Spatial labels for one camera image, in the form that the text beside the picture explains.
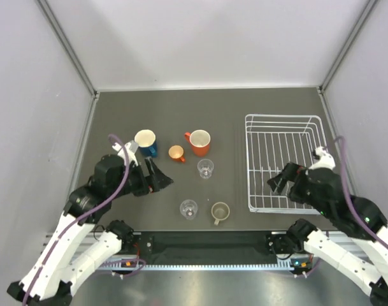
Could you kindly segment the small orange cup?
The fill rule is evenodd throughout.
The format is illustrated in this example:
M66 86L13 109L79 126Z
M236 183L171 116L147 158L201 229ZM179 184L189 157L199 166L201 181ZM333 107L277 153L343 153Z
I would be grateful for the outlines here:
M180 145L173 145L168 150L169 157L174 161L185 162L184 149Z

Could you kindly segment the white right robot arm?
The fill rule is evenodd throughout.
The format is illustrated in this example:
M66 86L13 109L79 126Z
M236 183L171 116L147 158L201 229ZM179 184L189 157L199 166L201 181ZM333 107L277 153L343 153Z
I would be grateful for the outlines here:
M331 265L354 282L372 305L388 305L388 222L371 200L350 194L333 170L334 162L317 161L310 167L287 163L267 183L281 194L288 182L288 199L307 204L325 217L366 255L363 260L332 241L306 219L298 219L284 241L293 253L307 252Z

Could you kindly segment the large orange mug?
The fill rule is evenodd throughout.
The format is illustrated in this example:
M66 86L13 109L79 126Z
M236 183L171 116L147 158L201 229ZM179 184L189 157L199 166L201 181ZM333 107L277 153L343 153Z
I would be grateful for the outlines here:
M189 142L195 155L204 157L210 149L211 136L209 132L198 129L191 133L184 134L185 139Z

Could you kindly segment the beige ceramic cup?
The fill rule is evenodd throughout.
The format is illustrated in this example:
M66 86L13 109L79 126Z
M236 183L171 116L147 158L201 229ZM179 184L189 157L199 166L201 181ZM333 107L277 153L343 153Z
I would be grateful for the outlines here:
M231 210L224 202L217 202L211 208L214 225L218 226L221 221L225 221L230 216Z

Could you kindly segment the clear glass cup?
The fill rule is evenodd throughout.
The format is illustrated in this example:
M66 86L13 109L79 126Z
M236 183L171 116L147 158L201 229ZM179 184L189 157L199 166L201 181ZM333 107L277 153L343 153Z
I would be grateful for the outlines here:
M180 213L187 220L193 220L197 212L198 212L198 204L194 200L184 200L180 204Z
M209 159L202 159L198 162L199 175L203 179L209 179L214 170L214 163Z

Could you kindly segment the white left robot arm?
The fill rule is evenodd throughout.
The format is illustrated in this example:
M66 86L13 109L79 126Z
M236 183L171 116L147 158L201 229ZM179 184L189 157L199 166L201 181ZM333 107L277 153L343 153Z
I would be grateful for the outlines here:
M98 241L73 258L83 239L111 209L116 198L159 192L173 180L145 158L148 175L137 160L120 154L103 156L88 182L68 198L55 232L31 271L12 282L7 293L23 305L69 305L78 288L113 255L135 247L133 229L113 220Z

